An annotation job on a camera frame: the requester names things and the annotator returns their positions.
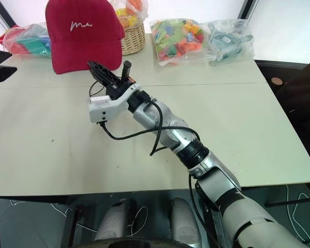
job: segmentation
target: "robotic arm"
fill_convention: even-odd
[[[93,77],[106,89],[106,96],[90,97],[91,122],[106,130],[105,122],[129,110],[133,118],[169,148],[197,179],[202,200],[223,216],[223,226],[237,247],[307,247],[300,243],[258,203],[241,193],[233,173],[197,138],[187,123],[162,102],[151,97],[129,77],[131,63],[124,62],[121,78],[95,62],[89,62]]]

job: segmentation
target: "wicker basket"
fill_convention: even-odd
[[[123,55],[139,52],[146,43],[144,25],[125,30],[125,37],[121,39],[121,43]]]

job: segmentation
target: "gray floor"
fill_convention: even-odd
[[[300,192],[310,196],[305,185],[291,185],[290,199],[296,199]],[[244,192],[248,197],[256,200],[261,205],[265,201],[286,200],[286,187],[265,187],[251,189]],[[167,213],[169,202],[179,196],[190,201],[186,190],[115,193],[115,194],[92,194],[79,198],[77,205],[83,205],[83,212],[87,212],[87,219],[81,219],[81,223],[90,228],[97,229],[110,205],[123,198],[133,198],[139,207],[146,206],[149,210],[147,224],[139,233],[140,236],[167,238],[169,235],[169,221]],[[66,206],[56,205],[62,211]],[[278,222],[284,225],[295,235],[287,216],[287,209],[274,207],[267,209]],[[299,204],[296,210],[296,219],[310,234],[310,203]],[[21,203],[12,206],[9,200],[0,199],[0,231],[2,248],[8,247],[39,247],[57,248],[60,245],[63,233],[65,217],[55,211],[50,204],[46,203]],[[209,247],[202,228],[201,234],[204,248]],[[77,227],[74,243],[75,245],[86,243],[94,238],[95,234],[81,227]]]

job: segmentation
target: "clear plastic bag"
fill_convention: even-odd
[[[50,44],[45,23],[13,27],[3,38],[4,50],[13,55],[51,57]]]
[[[109,0],[124,29],[139,27],[148,17],[147,0]]]
[[[202,63],[216,59],[209,35],[191,19],[167,19],[150,23],[160,66]]]
[[[248,27],[248,20],[217,20],[202,26],[210,33],[209,42],[216,51],[216,60],[212,65],[254,57],[254,37]]]

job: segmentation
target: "cap logo text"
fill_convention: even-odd
[[[72,30],[73,30],[73,28],[74,27],[93,27],[93,25],[92,24],[89,24],[88,22],[86,22],[86,24],[82,24],[82,23],[80,23],[80,22],[71,22],[71,26],[70,26],[70,31],[72,32]]]

